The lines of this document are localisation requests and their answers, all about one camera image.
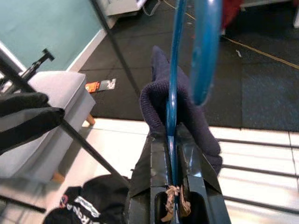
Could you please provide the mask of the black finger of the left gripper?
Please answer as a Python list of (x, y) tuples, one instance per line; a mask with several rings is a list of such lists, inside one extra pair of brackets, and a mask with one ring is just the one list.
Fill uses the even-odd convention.
[(14, 93), (0, 97), (0, 116), (19, 112), (25, 109), (42, 108), (47, 105), (49, 97), (40, 92)]
[(28, 109), (19, 112), (23, 117), (8, 129), (0, 132), (0, 153), (3, 154), (20, 145), (31, 142), (48, 131), (60, 126), (65, 111), (57, 107)]

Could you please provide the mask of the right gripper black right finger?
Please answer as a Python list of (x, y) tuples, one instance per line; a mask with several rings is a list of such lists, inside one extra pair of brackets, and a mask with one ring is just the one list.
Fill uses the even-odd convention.
[(184, 224), (230, 224), (216, 172), (184, 124), (177, 126), (176, 144), (183, 198), (190, 203)]

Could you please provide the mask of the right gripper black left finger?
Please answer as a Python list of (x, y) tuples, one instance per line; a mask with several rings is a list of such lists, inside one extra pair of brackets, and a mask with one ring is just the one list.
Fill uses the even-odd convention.
[(133, 170), (125, 202), (125, 223), (163, 224), (167, 215), (166, 190), (172, 185), (166, 134), (149, 133)]

